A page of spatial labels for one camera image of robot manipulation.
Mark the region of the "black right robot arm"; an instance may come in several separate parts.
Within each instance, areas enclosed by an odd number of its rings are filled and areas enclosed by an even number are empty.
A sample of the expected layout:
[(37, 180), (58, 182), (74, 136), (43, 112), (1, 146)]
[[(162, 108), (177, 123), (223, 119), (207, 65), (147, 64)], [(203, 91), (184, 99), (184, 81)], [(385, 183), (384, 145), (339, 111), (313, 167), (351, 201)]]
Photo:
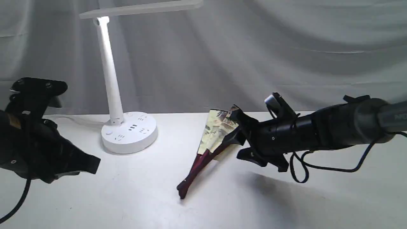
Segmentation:
[(237, 158), (261, 167), (270, 163), (286, 172), (287, 153), (384, 143), (396, 132), (406, 131), (406, 101), (390, 104), (368, 95), (343, 99), (345, 103), (300, 116), (279, 93), (273, 93), (265, 101), (273, 119), (263, 122), (237, 108), (230, 117), (250, 145)]

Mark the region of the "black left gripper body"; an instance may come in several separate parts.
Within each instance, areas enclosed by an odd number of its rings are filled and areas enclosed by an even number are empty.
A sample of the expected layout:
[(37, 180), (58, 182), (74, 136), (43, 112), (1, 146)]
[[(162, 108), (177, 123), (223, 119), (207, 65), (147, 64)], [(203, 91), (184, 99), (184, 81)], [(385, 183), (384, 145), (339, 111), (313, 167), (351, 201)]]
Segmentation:
[(57, 124), (43, 118), (48, 107), (61, 108), (59, 96), (67, 83), (23, 77), (10, 87), (9, 103), (1, 110), (1, 168), (25, 179), (50, 184), (65, 173), (72, 153), (71, 142)]

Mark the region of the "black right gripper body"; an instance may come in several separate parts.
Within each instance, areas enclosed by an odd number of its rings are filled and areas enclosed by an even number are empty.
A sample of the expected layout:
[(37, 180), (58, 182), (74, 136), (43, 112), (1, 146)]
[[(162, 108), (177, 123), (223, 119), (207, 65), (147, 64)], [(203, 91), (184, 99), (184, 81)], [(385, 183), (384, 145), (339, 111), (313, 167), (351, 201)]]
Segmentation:
[(284, 155), (317, 147), (318, 136), (311, 116), (307, 115), (288, 121), (260, 122), (253, 128), (248, 142), (267, 164), (276, 166), (279, 172), (286, 172), (289, 163)]

